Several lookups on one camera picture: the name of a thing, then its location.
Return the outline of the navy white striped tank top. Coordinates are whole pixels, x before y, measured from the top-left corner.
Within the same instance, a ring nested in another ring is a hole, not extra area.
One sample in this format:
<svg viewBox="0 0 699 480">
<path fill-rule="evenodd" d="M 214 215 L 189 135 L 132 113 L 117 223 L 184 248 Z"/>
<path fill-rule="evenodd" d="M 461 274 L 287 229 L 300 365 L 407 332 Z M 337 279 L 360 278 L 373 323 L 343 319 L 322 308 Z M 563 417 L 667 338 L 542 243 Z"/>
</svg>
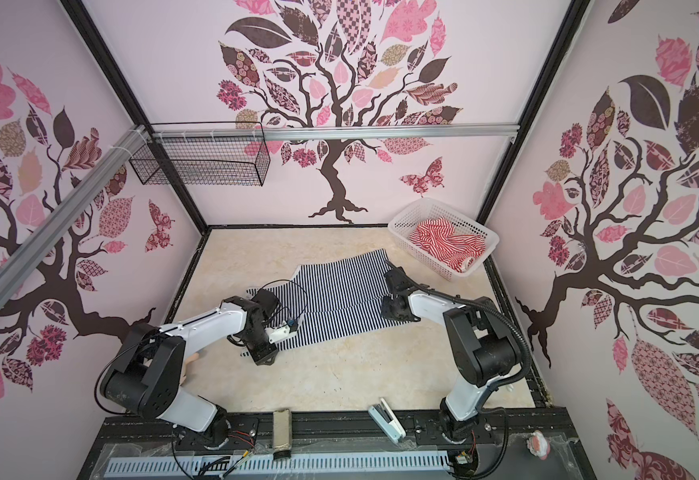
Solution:
<svg viewBox="0 0 699 480">
<path fill-rule="evenodd" d="M 270 327 L 296 328 L 275 346 L 295 350 L 402 326 L 403 322 L 381 315 L 381 302 L 389 296 L 383 276 L 389 270 L 387 251 L 378 249 L 334 262 L 305 264 L 293 278 L 265 285 L 281 302 Z"/>
</svg>

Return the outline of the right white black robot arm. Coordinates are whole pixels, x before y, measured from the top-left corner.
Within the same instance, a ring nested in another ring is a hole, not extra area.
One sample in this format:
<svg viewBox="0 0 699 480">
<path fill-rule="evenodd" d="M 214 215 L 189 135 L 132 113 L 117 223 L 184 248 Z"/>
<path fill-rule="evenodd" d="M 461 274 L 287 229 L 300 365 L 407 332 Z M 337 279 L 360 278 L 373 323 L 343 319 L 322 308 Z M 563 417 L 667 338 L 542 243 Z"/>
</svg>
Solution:
<svg viewBox="0 0 699 480">
<path fill-rule="evenodd" d="M 383 274 L 389 294 L 381 316 L 401 323 L 441 322 L 459 377 L 439 408 L 439 428 L 451 442 L 465 440 L 487 414 L 485 404 L 499 388 L 527 377 L 531 347 L 517 325 L 493 300 L 474 300 L 419 284 L 395 265 Z"/>
</svg>

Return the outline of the red white striped tank top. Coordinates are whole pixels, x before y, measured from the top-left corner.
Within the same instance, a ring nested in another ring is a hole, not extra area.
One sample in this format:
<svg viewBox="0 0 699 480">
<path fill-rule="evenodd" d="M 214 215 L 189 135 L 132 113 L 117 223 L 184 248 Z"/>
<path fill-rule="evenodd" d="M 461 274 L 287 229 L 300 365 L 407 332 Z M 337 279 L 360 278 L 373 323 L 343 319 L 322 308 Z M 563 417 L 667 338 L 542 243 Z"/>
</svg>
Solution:
<svg viewBox="0 0 699 480">
<path fill-rule="evenodd" d="M 455 225 L 445 218 L 421 222 L 409 241 L 459 273 L 465 273 L 487 251 L 483 235 L 457 234 Z"/>
</svg>

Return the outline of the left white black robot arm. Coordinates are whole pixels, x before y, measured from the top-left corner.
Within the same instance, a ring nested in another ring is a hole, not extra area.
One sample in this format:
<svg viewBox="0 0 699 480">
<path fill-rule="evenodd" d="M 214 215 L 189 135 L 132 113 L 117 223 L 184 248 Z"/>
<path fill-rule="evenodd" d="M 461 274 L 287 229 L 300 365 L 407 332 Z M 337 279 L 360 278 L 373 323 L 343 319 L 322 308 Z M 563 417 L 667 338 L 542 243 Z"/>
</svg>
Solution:
<svg viewBox="0 0 699 480">
<path fill-rule="evenodd" d="M 163 420 L 217 445 L 228 437 L 227 411 L 181 386 L 191 356 L 229 337 L 243 342 L 258 365 L 270 365 L 278 348 L 266 330 L 280 300 L 269 290 L 253 298 L 233 296 L 183 323 L 139 324 L 99 381 L 99 394 L 147 420 Z"/>
</svg>

